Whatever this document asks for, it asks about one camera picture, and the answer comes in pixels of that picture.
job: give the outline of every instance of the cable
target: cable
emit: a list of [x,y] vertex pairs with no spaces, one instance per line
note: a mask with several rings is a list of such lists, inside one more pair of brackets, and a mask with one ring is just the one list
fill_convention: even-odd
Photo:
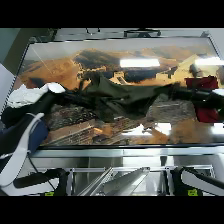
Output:
[[[27,157],[28,157],[28,159],[29,159],[29,161],[30,161],[30,164],[32,165],[33,169],[35,170],[35,172],[36,172],[36,173],[41,173],[41,172],[39,172],[39,171],[37,170],[36,166],[33,164],[33,161],[31,160],[29,154],[27,154]],[[54,186],[52,185],[52,183],[48,180],[47,177],[46,177],[46,179],[47,179],[47,182],[51,185],[51,187],[52,187],[52,188],[54,189],[54,191],[55,191],[56,189],[54,188]]]

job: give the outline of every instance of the white cloth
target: white cloth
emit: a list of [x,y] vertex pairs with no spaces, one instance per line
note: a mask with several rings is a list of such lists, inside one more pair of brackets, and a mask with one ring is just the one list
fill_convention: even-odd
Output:
[[45,84],[43,87],[34,88],[34,89],[27,89],[26,86],[23,84],[20,86],[19,89],[14,90],[9,98],[7,105],[13,108],[19,108],[25,105],[33,104],[40,97],[48,91],[48,86]]

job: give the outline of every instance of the red cloth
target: red cloth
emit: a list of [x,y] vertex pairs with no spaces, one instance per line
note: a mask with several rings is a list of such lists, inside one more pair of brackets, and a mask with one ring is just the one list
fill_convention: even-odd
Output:
[[[214,76],[208,76],[203,78],[185,78],[187,87],[190,88],[206,88],[206,89],[218,89],[218,81]],[[218,122],[218,113],[215,109],[199,108],[194,105],[195,113],[198,121],[204,123],[216,123]]]

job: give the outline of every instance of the desert landscape print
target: desert landscape print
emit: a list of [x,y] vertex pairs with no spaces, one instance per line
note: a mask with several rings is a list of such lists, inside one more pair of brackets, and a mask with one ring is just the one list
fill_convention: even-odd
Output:
[[[42,78],[45,83],[58,82],[73,90],[79,87],[86,72],[101,72],[106,78],[120,85],[166,85],[180,82],[186,86],[185,78],[192,77],[189,67],[196,59],[217,56],[206,38],[160,38],[92,40],[53,42],[29,46],[18,78],[14,85],[25,84],[34,88],[31,78]],[[122,68],[121,59],[156,58],[159,67]],[[203,76],[216,76],[220,88],[224,85],[221,66],[200,67]],[[164,103],[168,106],[161,111]],[[178,116],[173,117],[173,110]],[[158,123],[170,123],[170,134],[159,131]],[[71,105],[55,105],[46,116],[50,133],[44,145],[79,144],[177,144],[208,143],[210,124],[197,121],[190,102],[158,99],[150,107],[146,118],[129,120],[124,117],[107,124],[86,108]],[[150,129],[149,136],[122,135],[143,124]]]

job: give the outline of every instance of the dark green cloth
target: dark green cloth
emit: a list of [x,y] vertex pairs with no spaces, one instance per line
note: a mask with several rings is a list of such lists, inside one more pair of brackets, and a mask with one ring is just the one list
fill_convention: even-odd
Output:
[[99,74],[90,79],[82,94],[92,98],[94,112],[104,122],[113,122],[115,116],[143,118],[160,92],[164,92],[160,86],[119,85]]

